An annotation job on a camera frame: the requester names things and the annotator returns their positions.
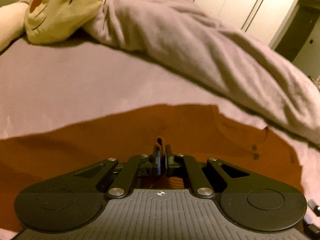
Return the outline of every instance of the yellow cartoon face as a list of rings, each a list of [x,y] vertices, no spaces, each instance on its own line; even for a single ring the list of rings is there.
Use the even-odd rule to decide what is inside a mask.
[[[25,17],[34,44],[63,41],[92,19],[105,0],[32,0]]]

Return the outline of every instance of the metal pin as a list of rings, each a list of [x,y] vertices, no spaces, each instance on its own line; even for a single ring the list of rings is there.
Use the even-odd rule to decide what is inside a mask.
[[[124,190],[119,187],[114,187],[111,190],[109,190],[109,194],[113,196],[121,196],[124,194]]]
[[[202,196],[209,196],[213,193],[213,190],[208,187],[201,187],[197,190],[197,192]]]

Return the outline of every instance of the red nose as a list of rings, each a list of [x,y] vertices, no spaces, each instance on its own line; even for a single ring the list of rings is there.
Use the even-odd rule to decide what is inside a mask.
[[[32,13],[40,4],[42,0],[33,0],[30,6],[30,13]]]

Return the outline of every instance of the brown fabric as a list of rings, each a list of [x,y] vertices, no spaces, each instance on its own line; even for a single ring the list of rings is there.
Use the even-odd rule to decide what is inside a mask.
[[[23,188],[109,157],[125,162],[151,154],[158,137],[174,154],[220,158],[303,192],[294,150],[272,131],[227,119],[217,106],[157,105],[0,141],[0,228],[21,230],[13,202]],[[182,186],[178,179],[167,182],[162,185]]]

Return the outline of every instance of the yellow plush toy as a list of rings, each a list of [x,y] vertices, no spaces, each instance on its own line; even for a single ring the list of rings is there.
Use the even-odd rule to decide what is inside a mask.
[[[32,44],[64,41],[95,17],[105,0],[22,0],[0,8],[0,51],[27,33]]]

